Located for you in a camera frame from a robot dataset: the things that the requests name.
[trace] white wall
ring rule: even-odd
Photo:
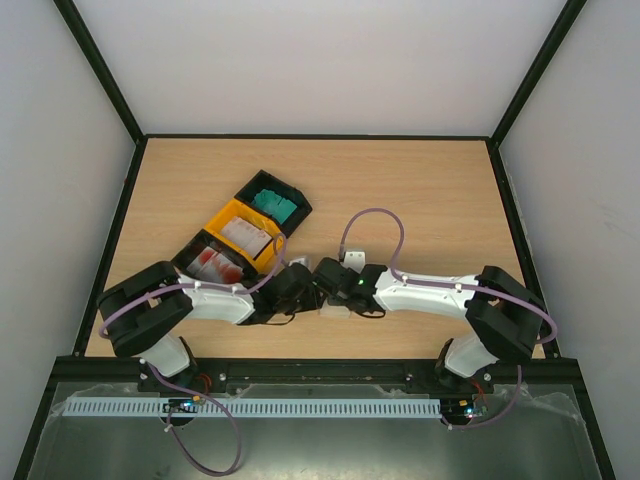
[[[502,148],[620,479],[640,471],[638,25],[637,1],[587,2]]]
[[[52,1],[0,3],[0,478],[70,354],[133,143]]]
[[[76,0],[151,133],[490,135],[565,0]]]

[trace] open box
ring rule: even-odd
[[[173,258],[183,273],[198,280],[235,283],[269,270],[276,252],[311,213],[296,188],[260,170]],[[235,219],[266,232],[269,240],[255,253],[234,242],[225,227]]]

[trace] yellow box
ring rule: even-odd
[[[252,257],[251,254],[238,247],[220,233],[225,225],[233,219],[233,217],[239,217],[260,230],[264,230],[271,238],[275,237],[278,233],[282,233],[280,228],[273,220],[258,213],[253,208],[239,200],[236,200],[235,198],[230,200],[229,203],[227,203],[224,208],[204,226],[204,230],[241,254],[257,272],[263,273],[267,271],[270,267],[271,261],[275,258],[273,252],[273,240],[267,244],[257,257]],[[284,241],[282,238],[278,239],[276,243],[278,251],[282,248],[283,243]]]

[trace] white cable channel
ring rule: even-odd
[[[65,417],[158,417],[169,408],[168,398],[73,397]],[[440,418],[440,401],[430,399],[217,399],[237,418]],[[224,417],[211,403],[188,407],[175,417]]]

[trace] black frame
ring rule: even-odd
[[[44,427],[51,402],[57,385],[61,382],[136,382],[139,380],[140,366],[134,359],[118,358],[89,358],[85,352],[91,333],[91,328],[97,313],[96,300],[105,286],[107,275],[115,253],[115,248],[122,230],[126,212],[133,194],[135,181],[144,151],[149,138],[233,138],[233,139],[331,139],[331,140],[456,140],[483,141],[486,144],[491,165],[502,199],[503,208],[514,247],[522,270],[526,286],[539,298],[543,299],[540,283],[531,252],[524,234],[513,192],[505,172],[504,163],[500,156],[500,145],[516,121],[538,81],[544,74],[571,26],[586,4],[586,0],[567,0],[562,12],[558,16],[553,28],[547,35],[540,51],[531,67],[527,71],[515,96],[500,120],[491,137],[487,136],[413,136],[413,135],[287,135],[287,134],[144,134],[140,129],[131,109],[111,74],[102,54],[93,41],[91,34],[82,20],[73,0],[53,0],[71,33],[75,37],[92,67],[98,80],[102,84],[107,96],[127,128],[136,148],[129,167],[120,201],[118,202],[109,235],[95,281],[93,283],[89,301],[85,309],[78,336],[74,345],[73,355],[59,357],[53,367],[51,376],[45,388],[40,406],[36,413],[27,443],[25,445],[15,480],[27,478],[39,437]],[[576,360],[561,358],[557,342],[545,345],[545,360],[534,360],[523,366],[526,381],[531,384],[570,384],[573,386],[582,417],[586,420],[588,434],[596,455],[601,475],[604,479],[614,479],[615,475],[604,441],[600,434],[597,420],[587,393],[582,373]],[[221,369],[231,379],[234,369],[241,368],[243,372],[251,371],[251,377],[264,376],[269,382],[287,381],[291,378],[283,372],[297,369],[296,376],[328,376],[335,374],[336,366],[344,376],[343,380],[358,383],[366,376],[384,377],[394,385],[399,385],[409,391],[415,391],[416,383],[408,382],[407,373],[422,372],[418,375],[424,380],[422,390],[435,398],[456,398],[468,395],[468,392],[446,393],[440,387],[428,380],[425,372],[433,371],[435,360],[254,360],[254,359],[199,359],[199,364],[206,369]],[[514,383],[515,369],[511,365],[497,364],[488,368],[493,382]]]
[[[469,393],[447,393],[442,388],[435,387],[435,382],[430,380],[429,374],[429,372],[433,372],[435,360],[341,361],[202,358],[197,361],[204,371],[224,373],[227,386],[232,385],[230,388],[235,388],[236,384],[242,385],[242,382],[245,382],[245,376],[250,376],[253,383],[308,384],[309,382],[306,380],[304,382],[302,380],[294,381],[293,378],[324,375],[326,383],[385,384],[413,393],[428,392],[432,398],[439,399],[463,399],[469,395]],[[524,365],[522,369],[523,376],[529,384],[571,385],[573,387],[578,408],[586,422],[587,433],[600,474],[605,480],[615,479],[578,362],[566,358],[534,360],[530,364]],[[513,365],[491,365],[487,371],[491,375],[493,383],[509,384],[516,381],[516,370]],[[377,375],[377,378],[367,380],[365,377],[369,375]],[[79,359],[74,356],[59,357],[42,396],[14,480],[25,480],[29,474],[56,388],[62,382],[140,383],[140,364],[132,358]],[[220,388],[217,387],[219,384],[214,384],[214,389],[219,390]]]

